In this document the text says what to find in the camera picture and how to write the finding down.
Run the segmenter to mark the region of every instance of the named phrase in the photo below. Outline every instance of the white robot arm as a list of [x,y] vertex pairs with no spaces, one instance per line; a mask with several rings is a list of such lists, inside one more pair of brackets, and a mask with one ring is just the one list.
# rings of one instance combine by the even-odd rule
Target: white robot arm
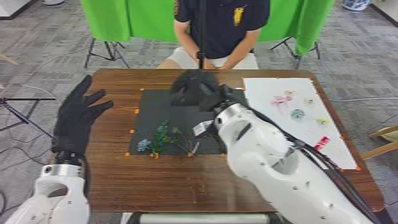
[[33,196],[5,224],[88,223],[88,202],[83,196],[83,170],[69,164],[42,167]]
[[371,224],[319,167],[293,150],[278,128],[232,104],[215,118],[227,164],[294,224]]

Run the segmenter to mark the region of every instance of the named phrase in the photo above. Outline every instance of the black mat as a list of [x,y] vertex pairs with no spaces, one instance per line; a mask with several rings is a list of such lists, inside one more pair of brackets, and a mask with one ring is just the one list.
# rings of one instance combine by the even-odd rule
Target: black mat
[[[234,97],[243,100],[243,91],[234,90]],[[193,126],[213,119],[213,113],[199,112],[199,107],[175,107],[170,106],[170,93],[168,90],[145,90],[140,97],[140,113],[135,119],[135,134],[131,138],[129,151],[133,155],[147,155],[149,151],[138,152],[138,142],[147,139],[152,140],[152,134],[161,122],[168,121],[168,130],[177,127],[193,145],[200,142],[197,154],[218,154],[220,146],[211,137],[195,139]],[[175,145],[165,145],[163,155],[183,155],[186,152]]]

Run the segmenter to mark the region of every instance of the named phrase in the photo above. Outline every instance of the wooden table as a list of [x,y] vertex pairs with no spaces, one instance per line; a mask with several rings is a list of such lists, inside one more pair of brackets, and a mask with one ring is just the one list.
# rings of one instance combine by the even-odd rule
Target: wooden table
[[[103,114],[92,130],[87,156],[92,185],[90,205],[101,212],[271,212],[254,186],[229,171],[225,158],[199,155],[193,159],[161,155],[126,156],[135,126],[133,110],[138,107],[140,88],[168,89],[181,70],[99,70],[94,74],[90,92],[104,89],[115,107]],[[383,197],[369,176],[364,161],[348,139],[341,120],[325,92],[307,71],[234,70],[216,74],[230,87],[243,87],[241,77],[310,78],[323,103],[339,128],[360,171],[344,175],[362,194],[373,211],[383,209]]]

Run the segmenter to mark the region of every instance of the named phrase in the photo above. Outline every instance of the tripod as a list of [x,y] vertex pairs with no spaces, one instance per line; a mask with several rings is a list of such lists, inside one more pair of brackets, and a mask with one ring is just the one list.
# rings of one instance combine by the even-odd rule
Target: tripod
[[[287,40],[291,39],[293,37],[287,37],[282,42],[270,48],[270,50],[273,50],[280,45],[286,46],[287,50],[289,50],[289,54],[291,54],[291,57],[294,58],[296,60],[296,66],[294,66],[294,69],[300,68],[300,65],[302,65],[302,56],[298,56],[289,48],[289,45],[287,45]],[[314,48],[310,49],[310,51],[316,51],[316,56],[318,56],[318,60],[319,60],[319,46],[318,46],[318,42],[314,42]]]
[[111,43],[111,42],[104,41],[104,47],[106,47],[106,51],[108,51],[108,57],[104,57],[104,56],[97,55],[95,53],[92,53],[94,44],[95,44],[95,38],[92,38],[92,40],[90,40],[90,49],[88,49],[88,54],[87,54],[87,58],[85,58],[83,68],[87,68],[87,66],[88,66],[90,56],[95,56],[95,57],[103,58],[108,61],[115,61],[117,59],[120,59],[122,64],[129,68],[127,62],[126,62],[124,57],[120,55],[120,52],[117,50],[117,46],[120,46],[122,48],[126,48],[122,46],[122,44],[119,42]]
[[[40,128],[40,126],[30,120],[30,116],[31,116],[33,109],[37,107],[39,102],[40,101],[49,101],[49,100],[55,100],[55,98],[0,98],[0,106],[3,106],[3,108],[8,110],[8,112],[12,113],[12,115],[19,119],[19,122],[16,122],[14,124],[10,124],[3,128],[0,128],[0,132],[5,131],[7,129],[14,128],[21,124],[30,124],[35,127],[35,129],[40,131],[40,133],[49,138],[53,138],[51,134],[44,131],[44,129]],[[7,103],[8,101],[33,101],[33,106],[31,106],[31,108],[28,110],[28,114],[26,115],[23,115],[21,112],[16,110],[16,108],[8,105],[8,103]]]

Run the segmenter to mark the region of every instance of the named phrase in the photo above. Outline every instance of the dark polo shirt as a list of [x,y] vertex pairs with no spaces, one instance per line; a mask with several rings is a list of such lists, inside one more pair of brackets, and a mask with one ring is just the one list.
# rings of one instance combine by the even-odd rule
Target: dark polo shirt
[[[199,44],[199,0],[175,1],[175,20],[190,21],[190,36]],[[245,33],[266,25],[270,0],[206,0],[206,58],[230,55]]]

